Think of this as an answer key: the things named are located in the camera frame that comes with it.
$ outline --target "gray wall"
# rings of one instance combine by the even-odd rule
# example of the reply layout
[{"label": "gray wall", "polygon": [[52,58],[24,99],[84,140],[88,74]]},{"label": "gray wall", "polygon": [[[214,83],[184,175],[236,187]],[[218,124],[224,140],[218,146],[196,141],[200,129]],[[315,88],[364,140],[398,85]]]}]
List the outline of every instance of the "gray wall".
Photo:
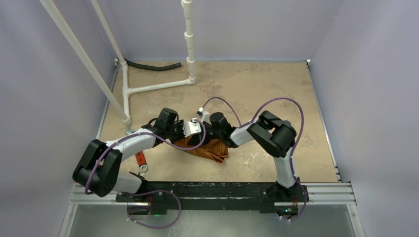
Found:
[{"label": "gray wall", "polygon": [[[343,0],[194,0],[199,60],[303,60],[313,56]],[[124,56],[185,60],[180,0],[100,0]]]},{"label": "gray wall", "polygon": [[[84,0],[56,3],[107,82],[113,55]],[[57,236],[105,96],[35,0],[0,1],[1,236]]]},{"label": "gray wall", "polygon": [[419,1],[346,0],[311,73],[367,236],[418,236]]}]

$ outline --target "folded cloth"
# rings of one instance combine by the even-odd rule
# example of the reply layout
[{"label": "folded cloth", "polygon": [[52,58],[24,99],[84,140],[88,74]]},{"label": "folded cloth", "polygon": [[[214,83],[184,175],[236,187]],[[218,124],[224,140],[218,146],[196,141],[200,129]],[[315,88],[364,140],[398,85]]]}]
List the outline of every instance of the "folded cloth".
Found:
[{"label": "folded cloth", "polygon": [[[188,146],[188,142],[191,138],[192,136],[186,137],[174,144],[184,148],[194,147]],[[220,139],[210,140],[207,144],[186,152],[198,157],[212,159],[218,163],[223,163],[224,159],[228,157],[228,147],[226,147]]]}]

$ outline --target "cable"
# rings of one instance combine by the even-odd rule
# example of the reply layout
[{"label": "cable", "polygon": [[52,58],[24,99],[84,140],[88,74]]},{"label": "cable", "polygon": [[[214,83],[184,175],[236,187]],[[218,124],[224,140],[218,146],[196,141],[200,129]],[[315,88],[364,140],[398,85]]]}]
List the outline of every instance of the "cable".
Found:
[{"label": "cable", "polygon": [[175,218],[172,222],[170,222],[169,224],[164,225],[164,226],[150,226],[150,225],[147,225],[147,224],[144,224],[144,223],[138,222],[138,221],[134,220],[134,219],[131,217],[130,212],[129,212],[129,210],[128,210],[128,207],[127,207],[127,209],[126,209],[126,214],[127,214],[127,216],[128,216],[128,219],[127,219],[127,220],[130,220],[130,221],[132,221],[132,222],[134,222],[134,223],[136,223],[136,224],[138,224],[138,225],[141,225],[141,226],[144,226],[144,227],[147,227],[147,228],[150,228],[150,229],[164,229],[164,228],[170,227],[170,226],[172,226],[173,224],[175,224],[175,223],[176,223],[176,221],[179,219],[180,214],[182,213],[182,207],[181,207],[181,205],[180,205],[180,200],[179,200],[179,198],[178,198],[178,197],[176,197],[176,195],[175,195],[174,193],[169,192],[169,191],[167,191],[167,190],[155,190],[155,191],[151,191],[151,192],[147,192],[147,193],[143,193],[143,194],[129,194],[129,193],[124,193],[124,194],[129,195],[129,196],[131,196],[131,197],[141,197],[141,196],[145,196],[145,195],[149,195],[149,194],[155,194],[155,193],[159,193],[159,192],[170,194],[170,195],[172,195],[172,196],[174,197],[174,199],[176,199],[176,201],[177,201],[177,205],[179,206],[179,212],[178,212],[178,214],[177,214],[176,218]]},{"label": "cable", "polygon": [[203,144],[203,142],[205,141],[205,136],[207,135],[207,132],[205,131],[205,126],[204,126],[204,124],[201,121],[199,121],[197,119],[195,121],[197,121],[201,125],[202,131],[203,131],[203,136],[202,136],[202,139],[199,142],[199,144],[197,144],[194,147],[190,147],[190,148],[179,147],[179,146],[177,146],[175,144],[172,144],[172,143],[166,141],[164,138],[162,138],[162,137],[160,137],[160,136],[158,136],[158,135],[156,135],[154,133],[151,133],[151,132],[133,133],[131,135],[128,135],[128,136],[125,136],[125,137],[119,139],[117,142],[112,143],[108,148],[106,148],[106,150],[100,155],[99,159],[96,161],[96,163],[95,163],[95,165],[94,165],[94,167],[93,167],[93,169],[92,169],[92,171],[91,171],[91,173],[89,175],[89,178],[87,179],[86,186],[85,186],[85,189],[84,189],[84,193],[87,194],[87,195],[90,195],[90,194],[93,193],[93,192],[89,192],[89,187],[90,187],[90,183],[91,183],[91,181],[93,179],[93,175],[96,172],[96,170],[97,170],[100,162],[105,158],[105,156],[108,154],[108,152],[113,147],[115,147],[118,143],[123,142],[123,141],[125,141],[127,139],[130,139],[130,138],[133,138],[133,137],[136,137],[136,136],[141,136],[141,135],[150,135],[150,136],[153,136],[153,137],[159,139],[160,141],[162,141],[162,142],[164,142],[166,144],[169,144],[170,146],[172,146],[174,148],[178,148],[178,149],[183,150],[183,151],[190,151],[190,150],[194,150],[194,149],[200,147]]},{"label": "cable", "polygon": [[231,106],[230,103],[228,103],[225,99],[223,99],[221,97],[218,97],[218,96],[211,97],[210,99],[208,99],[204,103],[204,105],[202,105],[202,108],[204,108],[208,104],[208,102],[213,100],[213,99],[219,99],[219,100],[222,100],[224,103],[226,103],[228,105],[228,107],[230,107],[231,111],[233,111],[234,116],[236,116],[237,122],[239,123],[239,127],[242,126],[242,123],[240,122],[239,116],[237,115],[236,111],[234,111],[233,106]]},{"label": "cable", "polygon": [[301,208],[301,211],[299,211],[298,212],[298,214],[292,219],[293,221],[295,220],[295,219],[297,219],[300,215],[301,215],[301,213],[303,213],[303,211],[304,211],[304,209],[305,209],[305,206],[307,205],[307,192],[305,191],[305,189],[304,189],[304,187],[302,186],[302,184],[300,183],[300,181],[297,179],[297,177],[295,176],[295,171],[294,171],[294,166],[293,166],[293,154],[294,154],[294,151],[295,151],[295,148],[297,147],[297,145],[298,145],[298,143],[299,143],[299,141],[300,141],[300,138],[301,138],[301,135],[302,135],[302,130],[304,129],[304,113],[303,113],[303,111],[302,111],[302,107],[301,107],[301,105],[296,101],[296,100],[294,100],[294,99],[292,99],[292,98],[288,98],[288,97],[275,97],[275,98],[272,98],[272,99],[270,99],[270,100],[268,100],[268,101],[266,101],[263,105],[261,105],[260,107],[259,107],[259,109],[257,109],[257,111],[256,111],[256,113],[254,114],[254,116],[253,116],[253,118],[251,119],[251,121],[254,121],[255,119],[256,119],[256,117],[257,117],[257,115],[260,113],[260,111],[266,106],[266,105],[268,105],[268,104],[270,104],[271,102],[274,102],[274,101],[276,101],[276,100],[288,100],[288,101],[291,101],[291,102],[293,102],[295,105],[297,105],[297,107],[298,107],[298,109],[300,110],[300,115],[301,115],[301,126],[300,126],[300,131],[299,131],[299,133],[298,133],[298,137],[297,137],[297,140],[295,141],[295,144],[294,144],[294,146],[291,148],[292,150],[291,150],[291,153],[290,153],[290,168],[291,168],[291,173],[293,174],[293,177],[294,177],[294,179],[295,179],[295,181],[297,182],[297,184],[300,186],[300,188],[302,189],[302,191],[303,191],[303,194],[304,194],[304,204],[303,204],[303,206],[302,206],[302,208]]},{"label": "cable", "polygon": [[172,69],[175,69],[175,68],[180,68],[182,66],[181,63],[175,63],[175,64],[171,64],[171,65],[167,65],[167,66],[156,67],[156,66],[134,63],[134,62],[129,61],[128,59],[125,59],[125,61],[128,64],[128,66],[131,66],[131,67],[134,67],[134,68],[139,68],[139,69],[144,69],[144,70],[149,70],[149,71],[155,71],[155,72],[168,71],[168,70],[172,70]]}]

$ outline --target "orange fabric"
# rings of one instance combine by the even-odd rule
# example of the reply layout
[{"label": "orange fabric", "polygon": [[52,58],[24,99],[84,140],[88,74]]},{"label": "orange fabric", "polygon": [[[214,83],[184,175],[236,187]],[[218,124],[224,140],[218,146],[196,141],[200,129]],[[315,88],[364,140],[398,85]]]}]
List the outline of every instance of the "orange fabric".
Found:
[{"label": "orange fabric", "polygon": [[[188,142],[191,137],[192,136],[189,136],[180,141],[177,141],[175,142],[175,145],[185,148],[193,147],[188,146]],[[202,145],[197,149],[185,152],[198,157],[212,159],[218,163],[223,163],[224,159],[228,157],[228,147],[226,147],[220,139],[211,140],[207,144]]]}]

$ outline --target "black hose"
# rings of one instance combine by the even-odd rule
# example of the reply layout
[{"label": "black hose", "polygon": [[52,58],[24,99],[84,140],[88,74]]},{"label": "black hose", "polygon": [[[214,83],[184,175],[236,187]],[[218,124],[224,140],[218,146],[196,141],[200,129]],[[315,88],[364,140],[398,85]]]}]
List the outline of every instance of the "black hose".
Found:
[{"label": "black hose", "polygon": [[139,69],[144,69],[144,70],[149,70],[149,71],[156,71],[156,72],[168,71],[168,70],[172,70],[172,69],[179,68],[179,67],[182,66],[181,63],[175,63],[175,64],[172,64],[172,65],[155,67],[155,66],[149,66],[149,65],[134,63],[134,62],[131,62],[127,59],[125,59],[125,61],[128,64],[128,66],[139,68]]}]

